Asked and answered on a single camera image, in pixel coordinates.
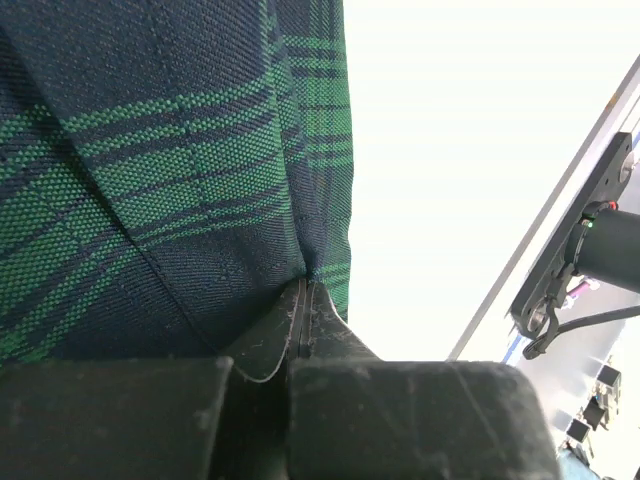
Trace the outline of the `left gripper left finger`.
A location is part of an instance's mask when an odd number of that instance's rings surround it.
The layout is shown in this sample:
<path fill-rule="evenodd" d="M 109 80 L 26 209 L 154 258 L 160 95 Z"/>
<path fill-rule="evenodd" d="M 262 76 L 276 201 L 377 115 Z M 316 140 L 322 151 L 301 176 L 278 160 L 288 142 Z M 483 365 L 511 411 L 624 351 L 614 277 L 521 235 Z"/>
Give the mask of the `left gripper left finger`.
<path fill-rule="evenodd" d="M 221 355 L 42 362 L 1 372 L 5 479 L 283 479 L 290 283 Z"/>

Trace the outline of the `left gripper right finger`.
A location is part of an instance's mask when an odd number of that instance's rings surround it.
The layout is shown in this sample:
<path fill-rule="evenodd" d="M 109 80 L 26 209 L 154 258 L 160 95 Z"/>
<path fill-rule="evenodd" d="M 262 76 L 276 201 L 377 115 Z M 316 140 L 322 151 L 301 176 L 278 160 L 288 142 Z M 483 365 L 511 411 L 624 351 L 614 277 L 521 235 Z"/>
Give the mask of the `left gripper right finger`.
<path fill-rule="evenodd" d="M 289 363 L 293 479 L 556 479 L 530 381 L 502 363 L 383 361 L 311 283 Z"/>

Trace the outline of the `dark green plaid skirt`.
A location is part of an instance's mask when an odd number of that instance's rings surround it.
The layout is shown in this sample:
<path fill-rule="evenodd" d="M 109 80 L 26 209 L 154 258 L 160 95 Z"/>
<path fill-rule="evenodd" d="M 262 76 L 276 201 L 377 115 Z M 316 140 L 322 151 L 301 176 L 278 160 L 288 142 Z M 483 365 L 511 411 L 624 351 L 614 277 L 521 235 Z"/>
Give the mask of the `dark green plaid skirt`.
<path fill-rule="evenodd" d="M 1 361 L 205 356 L 348 310 L 339 1 L 1 5 Z"/>

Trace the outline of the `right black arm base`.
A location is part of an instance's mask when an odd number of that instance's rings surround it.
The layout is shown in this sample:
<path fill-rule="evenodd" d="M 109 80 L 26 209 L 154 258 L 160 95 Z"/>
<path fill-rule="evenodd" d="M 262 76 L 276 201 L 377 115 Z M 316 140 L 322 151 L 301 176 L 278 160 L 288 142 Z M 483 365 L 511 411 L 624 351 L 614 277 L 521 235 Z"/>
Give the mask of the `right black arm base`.
<path fill-rule="evenodd" d="M 571 262 L 565 254 L 571 232 L 582 221 L 593 219 L 599 207 L 610 207 L 628 185 L 629 179 L 622 178 L 621 172 L 632 147 L 632 133 L 613 136 L 531 268 L 510 307 L 522 336 L 535 339 L 547 322 L 547 304 L 555 295 L 550 285 L 566 273 L 565 266 Z"/>

